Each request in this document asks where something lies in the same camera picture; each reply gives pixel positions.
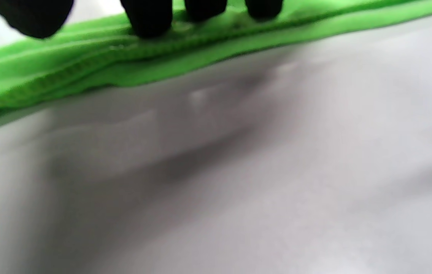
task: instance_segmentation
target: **green cloth edge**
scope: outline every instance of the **green cloth edge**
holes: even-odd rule
[[[38,79],[41,80],[44,75],[39,73],[38,78],[35,78],[35,74],[32,75],[32,72],[30,71],[30,74],[19,74],[20,77],[16,77],[17,75],[15,75],[14,73],[10,73],[10,75],[8,75],[10,77],[9,79],[0,81],[0,113],[4,114],[5,112],[12,111],[18,108],[33,106],[43,101],[49,101],[66,96],[80,94],[81,92],[84,92],[85,90],[92,87],[100,87],[106,85],[124,87],[142,85],[145,83],[151,83],[157,80],[170,78],[173,76],[178,76],[183,73],[187,73],[189,71],[193,71],[195,69],[199,69],[210,64],[214,64],[215,62],[222,61],[240,54],[255,52],[258,50],[278,47],[282,45],[290,45],[293,43],[317,40],[340,33],[389,26],[392,24],[397,24],[432,14],[432,0],[306,1],[314,1],[313,5],[315,7],[317,6],[316,3],[321,4],[322,9],[331,7],[329,8],[329,10],[324,11],[331,14],[333,11],[339,12],[340,9],[349,9],[352,11],[353,7],[356,7],[358,5],[371,5],[369,5],[369,8],[365,10],[338,14],[336,16],[331,16],[326,19],[317,18],[315,21],[301,24],[299,26],[289,25],[284,26],[281,29],[250,33],[248,35],[241,35],[239,37],[229,38],[226,40],[219,39],[206,43],[202,46],[197,44],[191,45],[186,49],[176,49],[173,53],[169,54],[165,54],[163,51],[160,51],[160,45],[167,45],[168,43],[175,42],[179,42],[179,44],[181,44],[181,41],[187,41],[187,37],[184,35],[206,35],[210,37],[215,33],[221,32],[221,26],[235,26],[235,22],[241,22],[240,24],[243,26],[244,31],[244,28],[247,27],[248,29],[251,29],[256,23],[252,22],[249,18],[244,16],[245,13],[241,3],[230,6],[229,11],[226,12],[226,14],[224,14],[218,19],[215,19],[203,25],[202,27],[198,27],[199,29],[193,31],[192,33],[184,31],[178,33],[177,26],[175,25],[176,31],[167,35],[167,37],[165,37],[164,39],[151,42],[140,42],[139,40],[135,40],[135,38],[130,36],[130,34],[128,33],[129,25],[124,14],[84,23],[78,23],[64,28],[59,35],[47,42],[37,40],[25,40],[15,43],[13,45],[6,46],[4,48],[0,48],[0,72],[1,67],[5,66],[7,62],[11,62],[15,58],[18,58],[18,50],[25,46],[27,46],[28,51],[22,52],[21,54],[23,55],[23,57],[25,57],[26,55],[30,55],[30,59],[26,58],[26,60],[35,60],[35,57],[40,56],[39,53],[42,52],[44,48],[46,48],[46,45],[50,47],[58,47],[56,48],[56,50],[59,52],[63,50],[63,47],[72,48],[71,45],[74,45],[76,43],[85,44],[79,47],[78,53],[81,57],[86,57],[89,54],[93,53],[96,54],[96,51],[106,50],[107,47],[112,48],[112,54],[117,54],[117,49],[121,49],[121,47],[113,48],[113,45],[119,45],[120,42],[125,45],[125,47],[130,47],[134,44],[134,42],[136,42],[138,43],[136,45],[138,47],[144,47],[145,49],[153,49],[154,51],[151,53],[152,56],[148,54],[148,59],[138,57],[138,59],[135,59],[136,61],[134,62],[118,62],[116,64],[108,64],[108,66],[103,67],[101,70],[91,71],[89,73],[79,71],[78,76],[74,77],[74,80],[70,80],[65,83],[63,83],[62,80],[58,80],[58,83],[55,83],[54,81],[47,82],[47,84],[44,83],[43,86],[39,86],[43,90],[32,90],[32,92],[25,94],[12,94],[11,87],[18,87],[19,85],[21,86],[22,84],[25,84],[27,82],[30,83],[32,79],[34,81]],[[303,9],[305,10],[305,7],[302,5],[287,5],[284,8],[283,15],[277,20],[277,22],[285,25],[286,22],[289,21],[289,17],[286,16],[289,16],[289,14],[295,15],[295,12],[299,12]],[[317,17],[319,16],[319,14],[323,14],[323,11],[318,9],[315,9],[315,11],[313,12],[315,12],[315,14],[308,12],[301,17],[305,18],[307,16],[308,18],[310,18],[312,16]],[[179,11],[179,14],[176,14],[176,19],[177,18],[182,19],[183,12]],[[181,21],[181,25],[183,26],[182,28],[187,27],[184,26],[184,21]],[[108,40],[103,40],[103,31],[112,35],[113,29],[121,34],[118,36],[119,41],[117,41],[116,39],[112,39],[113,36]],[[90,31],[97,32],[97,37],[93,39],[92,36],[89,36]],[[37,66],[44,69],[44,71],[42,72],[48,72],[49,69],[53,67],[58,68],[63,65],[63,62],[66,62],[66,60],[62,59],[56,59],[56,61],[53,61],[49,64],[37,64]]]

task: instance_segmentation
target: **black glove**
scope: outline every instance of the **black glove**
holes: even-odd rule
[[[0,0],[0,15],[19,32],[34,38],[54,35],[66,21],[74,0]],[[155,38],[170,29],[172,0],[120,0],[141,38]],[[245,0],[255,19],[271,19],[282,10],[283,0]],[[185,0],[187,14],[195,22],[225,11],[227,0]]]

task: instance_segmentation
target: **green fabric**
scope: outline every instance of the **green fabric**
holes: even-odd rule
[[[65,26],[50,40],[0,48],[0,112],[107,85],[136,86],[181,75],[239,54],[432,14],[432,0],[284,0],[280,16],[255,22],[243,0],[195,25],[175,2],[173,30],[142,41],[124,14]]]

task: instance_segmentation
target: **white surface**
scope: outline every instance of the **white surface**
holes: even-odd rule
[[[0,127],[3,273],[432,274],[432,17]]]

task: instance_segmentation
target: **fingertip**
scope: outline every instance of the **fingertip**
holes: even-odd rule
[[[249,15],[257,20],[273,19],[282,11],[283,0],[245,0]]]
[[[73,5],[73,0],[0,0],[0,15],[20,33],[44,39],[53,36],[63,26]]]
[[[133,32],[140,38],[156,38],[172,26],[172,0],[121,0]]]
[[[185,0],[189,18],[201,22],[222,14],[226,10],[228,0]]]

